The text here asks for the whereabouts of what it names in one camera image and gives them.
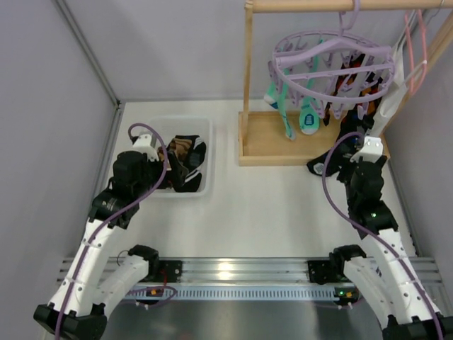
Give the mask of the purple round clip hanger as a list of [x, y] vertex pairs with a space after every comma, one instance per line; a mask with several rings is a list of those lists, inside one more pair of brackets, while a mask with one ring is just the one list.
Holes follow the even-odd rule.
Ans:
[[[359, 11], [360, 2], [354, 1], [354, 9], [347, 23], [343, 22], [345, 13], [338, 14], [338, 30], [305, 30], [279, 41], [268, 64], [270, 78], [275, 82], [277, 91], [280, 93], [283, 84], [286, 84], [286, 98], [296, 106], [302, 105], [304, 96], [310, 96], [311, 107], [320, 118], [324, 117], [328, 102], [332, 103], [331, 115], [340, 118], [345, 111], [359, 103], [383, 97], [395, 75], [392, 49], [388, 45], [379, 45], [349, 32]], [[365, 58], [361, 67], [341, 69], [347, 58], [362, 53]], [[317, 72], [310, 73], [314, 57], [319, 59], [318, 69]], [[360, 97], [360, 87], [371, 72], [381, 76], [383, 82], [376, 94]], [[346, 91], [339, 91], [337, 96], [332, 96], [337, 78], [344, 74], [348, 78], [351, 74], [356, 74], [357, 77]], [[315, 82], [308, 89], [306, 84], [310, 78], [314, 78]]]

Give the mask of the black grey blue sock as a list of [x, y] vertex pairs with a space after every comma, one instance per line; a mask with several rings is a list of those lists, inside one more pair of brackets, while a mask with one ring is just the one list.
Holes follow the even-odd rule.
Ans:
[[[366, 115], [363, 119], [359, 119], [357, 111], [350, 110], [340, 123], [340, 132], [337, 136], [337, 140], [350, 132], [360, 132], [364, 134], [373, 126], [373, 124], [373, 115]], [[334, 150], [326, 168], [326, 177], [332, 176], [340, 171], [341, 167], [349, 162], [349, 158], [355, 151], [357, 139], [358, 137], [349, 137]], [[327, 155], [328, 152], [325, 152], [321, 156], [309, 161], [306, 165], [308, 170], [316, 176], [322, 176]]]

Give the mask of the brown striped sock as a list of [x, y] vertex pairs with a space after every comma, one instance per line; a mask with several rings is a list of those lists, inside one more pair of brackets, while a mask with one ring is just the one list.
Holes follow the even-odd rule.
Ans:
[[168, 154], [172, 153], [176, 159], [183, 163], [193, 145], [193, 140], [184, 136], [175, 136], [166, 146]]

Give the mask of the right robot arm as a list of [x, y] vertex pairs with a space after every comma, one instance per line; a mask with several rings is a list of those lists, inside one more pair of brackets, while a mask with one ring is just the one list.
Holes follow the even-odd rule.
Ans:
[[348, 204], [347, 221], [359, 244], [340, 246], [329, 257], [340, 274], [353, 282], [372, 308], [383, 339], [451, 339], [452, 318], [443, 315], [421, 283], [398, 224], [382, 200], [382, 168], [359, 159], [340, 170]]

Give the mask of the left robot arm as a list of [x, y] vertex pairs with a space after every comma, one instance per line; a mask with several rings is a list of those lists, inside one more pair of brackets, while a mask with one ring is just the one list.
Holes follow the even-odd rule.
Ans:
[[107, 187], [92, 201], [79, 249], [57, 292], [38, 305], [33, 318], [56, 339], [100, 339], [113, 310], [142, 280], [161, 272], [159, 253], [136, 245], [106, 280], [101, 276], [111, 249], [130, 226], [139, 204], [164, 181], [168, 157], [145, 152], [117, 156]]

